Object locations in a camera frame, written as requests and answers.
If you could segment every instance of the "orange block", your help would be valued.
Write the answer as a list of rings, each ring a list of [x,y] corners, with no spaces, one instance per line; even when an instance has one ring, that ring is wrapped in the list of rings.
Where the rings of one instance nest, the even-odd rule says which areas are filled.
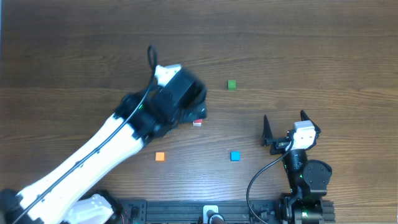
[[[156,152],[155,154],[155,161],[165,161],[166,153],[164,152]]]

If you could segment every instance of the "blue block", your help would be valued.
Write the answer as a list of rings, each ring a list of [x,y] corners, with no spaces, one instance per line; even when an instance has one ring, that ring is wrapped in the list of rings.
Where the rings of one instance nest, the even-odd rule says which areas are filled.
[[[240,161],[241,153],[240,152],[231,152],[231,161]]]

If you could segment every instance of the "wooden surface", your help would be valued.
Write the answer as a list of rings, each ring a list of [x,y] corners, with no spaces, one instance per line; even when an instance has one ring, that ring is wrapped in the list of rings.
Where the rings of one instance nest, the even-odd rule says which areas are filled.
[[[284,136],[305,109],[322,128],[308,153],[333,168],[326,198],[337,220],[397,221],[398,1],[3,0],[2,13],[0,188],[56,168],[144,88],[154,43],[159,63],[181,63],[207,84],[208,119],[153,141],[96,189],[243,200],[275,159],[259,144],[264,114]],[[238,90],[226,90],[231,79]],[[288,191],[277,164],[251,197]]]

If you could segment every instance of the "black cable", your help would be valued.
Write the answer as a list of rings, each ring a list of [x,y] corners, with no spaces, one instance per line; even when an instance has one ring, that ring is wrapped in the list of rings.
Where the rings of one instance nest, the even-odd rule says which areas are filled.
[[[32,209],[39,201],[43,200],[44,197],[50,193],[54,187],[56,187],[61,181],[63,181],[69,174],[71,174],[75,169],[78,167],[82,166],[83,163],[90,158],[92,155],[96,154],[97,152],[100,151],[100,149],[106,145],[122,128],[124,125],[129,122],[129,120],[132,118],[132,116],[136,113],[140,105],[144,102],[145,98],[147,97],[148,93],[150,92],[150,85],[153,83],[154,78],[155,78],[155,69],[157,66],[157,52],[154,46],[150,45],[147,50],[147,56],[148,56],[148,62],[149,66],[152,69],[152,74],[150,76],[150,80],[148,83],[148,86],[145,90],[145,94],[142,97],[141,101],[138,103],[134,111],[130,114],[130,116],[121,123],[118,128],[116,128],[111,135],[109,135],[105,141],[103,141],[98,147],[96,147],[94,150],[92,150],[87,156],[85,156],[82,160],[78,161],[72,168],[70,168],[66,173],[64,173],[57,181],[55,181],[47,190],[45,190],[40,196],[38,196],[28,207],[25,208],[25,210],[16,218],[12,224],[16,224],[27,212],[29,212],[30,209]]]
[[[256,215],[256,213],[254,212],[252,206],[250,205],[250,200],[249,200],[249,194],[250,194],[250,188],[252,186],[252,184],[254,183],[254,181],[257,179],[258,176],[260,176],[260,174],[262,174],[265,170],[267,170],[268,168],[272,167],[273,165],[275,165],[276,163],[278,163],[279,161],[281,161],[292,149],[293,147],[293,142],[290,142],[290,146],[289,148],[285,151],[285,153],[283,153],[283,155],[281,155],[278,159],[274,160],[273,162],[271,162],[270,164],[266,165],[264,168],[262,168],[257,174],[254,175],[254,177],[250,180],[248,189],[246,191],[246,202],[248,203],[248,207],[250,209],[250,212],[253,214],[254,217],[256,217],[260,222],[264,223],[264,224],[268,224],[266,221],[262,220],[260,217],[258,217]]]

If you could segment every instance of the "black metal base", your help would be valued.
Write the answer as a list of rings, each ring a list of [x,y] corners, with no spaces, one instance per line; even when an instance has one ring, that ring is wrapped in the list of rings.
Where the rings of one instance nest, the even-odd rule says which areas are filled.
[[[225,202],[147,202],[146,200],[120,200],[131,224],[146,223],[202,223],[203,206],[217,205],[226,223],[257,224],[249,215],[245,201]],[[254,211],[269,224],[281,224],[275,219],[275,202],[252,200]],[[325,223],[335,222],[333,202],[323,201]]]

